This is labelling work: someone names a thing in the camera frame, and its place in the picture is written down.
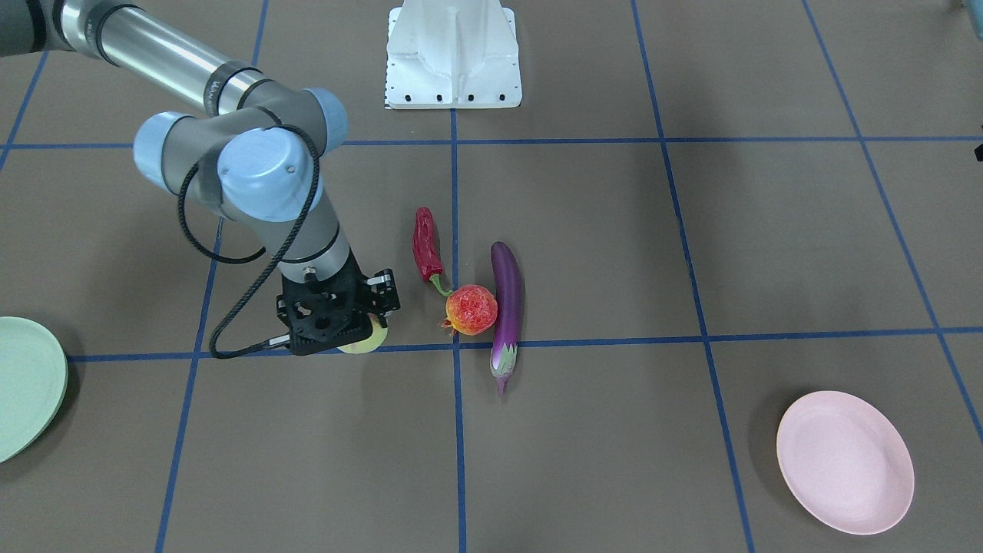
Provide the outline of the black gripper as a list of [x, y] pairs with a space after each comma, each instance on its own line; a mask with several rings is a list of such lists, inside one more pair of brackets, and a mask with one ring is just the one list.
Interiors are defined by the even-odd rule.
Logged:
[[390, 267], [366, 279], [356, 258], [350, 254], [339, 272], [329, 279], [305, 276], [301, 281], [281, 277], [282, 293], [277, 297], [277, 317], [287, 328], [286, 349], [294, 355], [364, 342], [375, 332], [375, 314], [392, 314], [401, 309], [396, 275]]

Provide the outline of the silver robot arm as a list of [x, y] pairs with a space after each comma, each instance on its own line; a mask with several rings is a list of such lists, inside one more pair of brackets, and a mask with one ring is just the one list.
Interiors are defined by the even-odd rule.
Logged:
[[187, 242], [222, 265], [266, 259], [212, 329], [208, 352], [373, 351], [400, 307], [389, 269], [367, 276], [324, 183], [348, 118], [323, 88], [292, 90], [127, 1], [4, 1], [2, 56], [73, 51], [201, 109], [137, 130], [138, 172], [177, 199]]

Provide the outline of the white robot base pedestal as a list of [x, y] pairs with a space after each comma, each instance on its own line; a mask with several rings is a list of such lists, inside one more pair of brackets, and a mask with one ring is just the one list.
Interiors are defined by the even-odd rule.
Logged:
[[522, 104], [514, 11], [498, 1], [404, 1], [387, 17], [384, 108]]

